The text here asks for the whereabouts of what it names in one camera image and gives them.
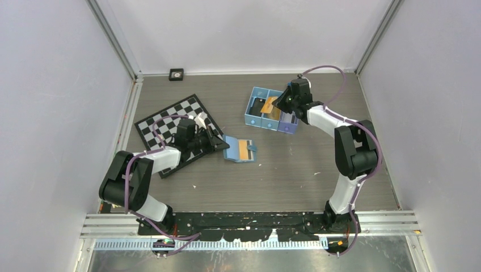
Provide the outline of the gold credit card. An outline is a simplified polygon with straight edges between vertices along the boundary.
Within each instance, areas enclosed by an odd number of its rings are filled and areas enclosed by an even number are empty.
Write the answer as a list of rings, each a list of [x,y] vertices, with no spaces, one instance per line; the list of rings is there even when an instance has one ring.
[[[260,112],[262,114],[270,114],[274,110],[273,102],[277,99],[277,96],[270,96],[265,100],[264,105],[262,106]]]
[[[254,152],[252,151],[252,142],[250,140],[239,140],[239,160],[252,161],[254,159]]]

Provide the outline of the light blue card holder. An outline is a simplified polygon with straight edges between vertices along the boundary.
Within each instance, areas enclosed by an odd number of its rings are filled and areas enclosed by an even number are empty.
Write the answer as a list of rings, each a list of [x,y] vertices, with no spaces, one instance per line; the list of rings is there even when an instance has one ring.
[[[223,135],[223,140],[229,145],[229,148],[223,151],[224,159],[235,163],[256,162],[257,147],[253,140],[238,139],[228,135]]]

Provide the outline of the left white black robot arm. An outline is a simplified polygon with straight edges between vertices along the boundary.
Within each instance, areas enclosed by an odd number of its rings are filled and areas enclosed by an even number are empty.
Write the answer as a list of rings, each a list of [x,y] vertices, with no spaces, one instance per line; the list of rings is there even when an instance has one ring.
[[[168,145],[138,153],[117,152],[100,185],[99,197],[123,207],[126,212],[135,212],[152,220],[152,227],[161,235],[166,235],[174,227],[173,210],[149,194],[152,174],[177,168],[195,151],[209,154],[229,147],[210,126],[181,117]]]

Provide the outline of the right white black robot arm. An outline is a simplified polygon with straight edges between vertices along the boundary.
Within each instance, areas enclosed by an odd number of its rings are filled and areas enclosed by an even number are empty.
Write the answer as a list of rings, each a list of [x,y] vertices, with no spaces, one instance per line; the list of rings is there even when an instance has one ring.
[[[306,78],[288,83],[273,105],[333,137],[339,178],[333,195],[325,205],[322,222],[330,232],[339,232],[355,218],[355,201],[359,191],[381,162],[373,124],[368,120],[355,121],[344,117],[326,104],[313,100],[310,82]]]

